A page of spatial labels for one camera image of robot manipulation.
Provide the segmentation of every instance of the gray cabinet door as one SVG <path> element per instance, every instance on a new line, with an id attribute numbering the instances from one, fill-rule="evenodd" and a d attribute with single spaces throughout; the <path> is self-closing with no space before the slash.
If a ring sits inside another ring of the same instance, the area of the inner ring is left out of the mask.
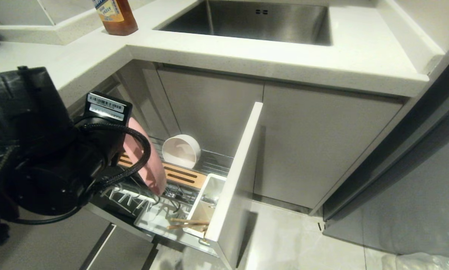
<path id="1" fill-rule="evenodd" d="M 181 133 L 202 149 L 233 157 L 263 82 L 189 70 L 158 70 Z"/>
<path id="2" fill-rule="evenodd" d="M 24 209 L 20 214 L 22 219 L 43 219 Z M 9 223 L 11 237 L 0 246 L 0 270 L 80 269 L 108 224 L 84 209 L 52 224 Z"/>
<path id="3" fill-rule="evenodd" d="M 254 192 L 314 208 L 401 107 L 385 97 L 267 83 Z"/>

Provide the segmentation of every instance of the stainless steel sink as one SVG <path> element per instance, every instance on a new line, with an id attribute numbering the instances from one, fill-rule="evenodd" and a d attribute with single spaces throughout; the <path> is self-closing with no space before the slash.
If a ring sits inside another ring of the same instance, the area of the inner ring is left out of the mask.
<path id="1" fill-rule="evenodd" d="M 322 6 L 205 0 L 159 30 L 331 45 Z"/>

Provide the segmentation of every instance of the wooden cutting board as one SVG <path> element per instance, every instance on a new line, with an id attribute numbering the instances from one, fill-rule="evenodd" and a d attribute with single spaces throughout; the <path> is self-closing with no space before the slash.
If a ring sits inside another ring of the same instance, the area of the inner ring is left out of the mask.
<path id="1" fill-rule="evenodd" d="M 118 164 L 125 167 L 131 167 L 133 165 L 126 153 L 120 157 Z M 189 169 L 184 169 L 165 162 L 163 162 L 163 166 L 164 172 L 166 173 L 166 179 L 180 185 L 201 189 L 206 180 L 206 175 Z"/>

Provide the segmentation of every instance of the sink drain holes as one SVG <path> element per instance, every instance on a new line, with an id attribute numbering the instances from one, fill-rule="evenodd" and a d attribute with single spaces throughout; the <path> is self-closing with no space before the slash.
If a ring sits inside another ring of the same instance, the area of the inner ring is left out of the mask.
<path id="1" fill-rule="evenodd" d="M 261 14 L 261 13 L 263 13 L 264 15 L 268 15 L 268 10 L 263 10 L 263 11 L 256 10 L 256 14 Z"/>

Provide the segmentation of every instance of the bottle label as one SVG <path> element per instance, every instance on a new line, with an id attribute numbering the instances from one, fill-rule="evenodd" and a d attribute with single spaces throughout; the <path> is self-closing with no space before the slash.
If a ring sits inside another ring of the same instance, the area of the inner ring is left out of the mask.
<path id="1" fill-rule="evenodd" d="M 122 22 L 125 20 L 116 0 L 93 0 L 93 3 L 103 22 Z"/>

